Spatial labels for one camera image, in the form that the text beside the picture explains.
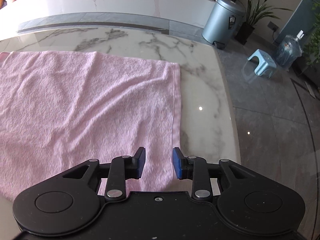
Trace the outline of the pink terry towel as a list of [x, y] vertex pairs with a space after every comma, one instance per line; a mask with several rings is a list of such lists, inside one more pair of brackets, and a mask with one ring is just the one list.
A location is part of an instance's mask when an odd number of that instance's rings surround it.
[[1, 53], [1, 195], [146, 149], [128, 191], [164, 191], [180, 145], [180, 66], [99, 52]]

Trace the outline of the light blue plastic stool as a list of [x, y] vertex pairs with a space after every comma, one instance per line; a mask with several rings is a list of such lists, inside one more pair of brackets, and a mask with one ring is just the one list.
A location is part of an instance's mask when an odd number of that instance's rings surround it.
[[255, 57], [258, 59], [258, 65], [254, 73], [259, 77], [263, 76], [269, 79], [277, 70], [275, 61], [267, 52], [261, 49], [257, 49], [247, 60], [252, 61]]

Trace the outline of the clear water jug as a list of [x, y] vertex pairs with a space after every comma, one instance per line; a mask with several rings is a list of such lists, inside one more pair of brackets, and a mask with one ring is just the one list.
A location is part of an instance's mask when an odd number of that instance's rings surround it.
[[300, 40], [304, 36], [304, 31], [300, 31], [296, 36], [286, 35], [278, 46], [275, 55], [276, 63], [284, 70], [288, 70], [293, 62], [302, 55]]

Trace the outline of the green leafy plant right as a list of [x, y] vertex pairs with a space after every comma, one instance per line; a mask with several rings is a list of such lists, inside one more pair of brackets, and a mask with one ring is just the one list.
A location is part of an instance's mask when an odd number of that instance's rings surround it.
[[314, 67], [319, 63], [319, 0], [307, 1], [311, 2], [311, 11], [315, 19], [303, 47], [303, 56], [306, 59], [306, 64]]

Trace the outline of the silver pedal trash bin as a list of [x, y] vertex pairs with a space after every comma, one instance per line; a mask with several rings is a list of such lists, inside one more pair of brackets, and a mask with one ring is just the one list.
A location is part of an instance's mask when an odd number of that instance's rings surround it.
[[216, 0], [202, 37], [216, 48], [225, 49], [244, 15], [243, 6], [231, 0]]

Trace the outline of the potted long-leaf plant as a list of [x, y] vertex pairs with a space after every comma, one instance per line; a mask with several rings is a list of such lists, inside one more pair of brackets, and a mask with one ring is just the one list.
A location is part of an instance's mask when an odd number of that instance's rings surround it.
[[245, 9], [245, 20], [241, 24], [239, 31], [234, 37], [239, 43], [245, 45], [247, 39], [251, 36], [255, 30], [255, 25], [263, 18], [274, 18], [279, 20], [280, 18], [274, 14], [275, 10], [292, 11], [288, 8], [275, 7], [274, 5], [268, 5], [269, 0], [247, 0], [247, 5], [240, 2]]

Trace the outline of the white marble tv bench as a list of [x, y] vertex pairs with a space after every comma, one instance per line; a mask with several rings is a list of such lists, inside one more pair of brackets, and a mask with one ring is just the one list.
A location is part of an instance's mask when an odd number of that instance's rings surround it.
[[212, 0], [17, 0], [1, 9], [1, 39], [58, 27], [124, 27], [196, 35], [204, 28]]

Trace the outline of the wall power socket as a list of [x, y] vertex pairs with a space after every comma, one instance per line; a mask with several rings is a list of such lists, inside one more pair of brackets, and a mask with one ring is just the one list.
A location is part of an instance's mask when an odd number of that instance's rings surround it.
[[268, 23], [267, 26], [268, 26], [268, 28], [270, 28], [273, 32], [276, 32], [276, 31], [278, 30], [278, 28], [279, 28], [276, 24], [274, 24], [274, 23], [271, 22], [271, 21]]

